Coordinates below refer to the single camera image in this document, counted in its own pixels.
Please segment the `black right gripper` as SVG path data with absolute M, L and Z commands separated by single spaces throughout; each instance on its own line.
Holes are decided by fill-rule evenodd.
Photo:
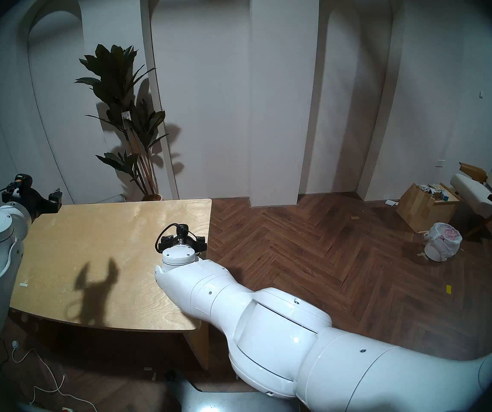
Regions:
M 176 229 L 175 235 L 166 235 L 170 228 Z M 164 250 L 177 245 L 187 245 L 195 254 L 207 251 L 207 242 L 204 236 L 197 236 L 190 232 L 186 224 L 170 224 L 159 234 L 156 240 L 156 251 L 162 254 Z

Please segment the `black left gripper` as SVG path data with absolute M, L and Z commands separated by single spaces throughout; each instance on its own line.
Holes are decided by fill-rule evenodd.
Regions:
M 29 213 L 33 223 L 43 214 L 57 213 L 62 207 L 63 192 L 58 187 L 49 195 L 49 200 L 43 198 L 32 187 L 6 188 L 2 192 L 2 203 L 13 202 L 22 205 Z

